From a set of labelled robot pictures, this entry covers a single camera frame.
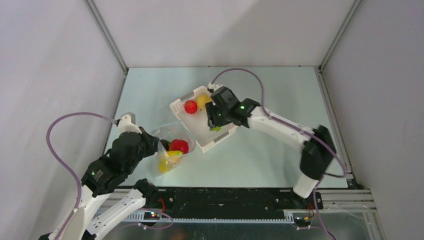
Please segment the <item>green toy starfruit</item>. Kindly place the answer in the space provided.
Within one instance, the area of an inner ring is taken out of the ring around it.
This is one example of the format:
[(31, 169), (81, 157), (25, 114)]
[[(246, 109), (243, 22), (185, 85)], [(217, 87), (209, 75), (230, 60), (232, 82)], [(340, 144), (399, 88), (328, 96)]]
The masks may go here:
[(210, 128), (209, 130), (210, 130), (211, 132), (219, 132), (221, 129), (222, 129), (222, 127), (221, 127), (221, 126), (217, 126), (217, 127)]

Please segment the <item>yellow toy banana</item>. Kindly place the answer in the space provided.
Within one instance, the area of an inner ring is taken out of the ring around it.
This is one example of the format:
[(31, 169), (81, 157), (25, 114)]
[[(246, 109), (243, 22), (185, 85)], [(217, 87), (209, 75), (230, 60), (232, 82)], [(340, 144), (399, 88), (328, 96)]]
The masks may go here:
[(184, 153), (179, 150), (171, 150), (161, 153), (159, 155), (158, 170), (160, 173), (166, 173), (175, 168), (180, 160), (183, 158)]

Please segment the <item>large red toy apple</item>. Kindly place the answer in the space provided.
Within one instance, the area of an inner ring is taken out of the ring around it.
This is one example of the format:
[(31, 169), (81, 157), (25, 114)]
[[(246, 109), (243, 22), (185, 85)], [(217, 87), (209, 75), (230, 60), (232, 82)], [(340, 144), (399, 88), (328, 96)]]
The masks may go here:
[(168, 151), (180, 151), (183, 154), (187, 154), (190, 150), (189, 144), (183, 139), (174, 139), (169, 145)]

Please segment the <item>clear zip top bag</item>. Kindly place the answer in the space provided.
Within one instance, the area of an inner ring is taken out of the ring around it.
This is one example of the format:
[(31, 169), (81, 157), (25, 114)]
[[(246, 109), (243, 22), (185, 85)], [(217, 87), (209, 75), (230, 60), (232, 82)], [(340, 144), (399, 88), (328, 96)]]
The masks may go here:
[(173, 170), (196, 149), (194, 136), (180, 121), (160, 126), (152, 130), (150, 134), (159, 138), (157, 152), (154, 154), (152, 162), (155, 176)]

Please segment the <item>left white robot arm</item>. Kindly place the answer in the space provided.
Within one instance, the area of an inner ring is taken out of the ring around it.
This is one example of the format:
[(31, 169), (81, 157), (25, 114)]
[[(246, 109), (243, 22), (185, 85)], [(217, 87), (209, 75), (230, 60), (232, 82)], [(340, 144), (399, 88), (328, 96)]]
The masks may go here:
[(148, 179), (139, 179), (130, 192), (102, 215), (94, 215), (115, 189), (131, 175), (139, 162), (158, 151), (160, 139), (142, 127), (122, 132), (110, 149), (89, 164), (77, 193), (76, 205), (55, 231), (41, 240), (100, 240), (125, 217), (142, 207), (153, 208), (158, 188)]

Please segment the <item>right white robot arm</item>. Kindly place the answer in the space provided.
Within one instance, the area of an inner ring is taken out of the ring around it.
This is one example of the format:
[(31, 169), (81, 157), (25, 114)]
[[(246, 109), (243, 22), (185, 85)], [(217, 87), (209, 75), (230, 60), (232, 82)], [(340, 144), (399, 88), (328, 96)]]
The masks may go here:
[(301, 175), (293, 187), (291, 204), (304, 209), (311, 202), (311, 193), (336, 156), (329, 130), (301, 126), (264, 108), (259, 102), (246, 98), (239, 101), (223, 85), (209, 84), (211, 102), (205, 104), (210, 129), (233, 124), (266, 133), (300, 153)]

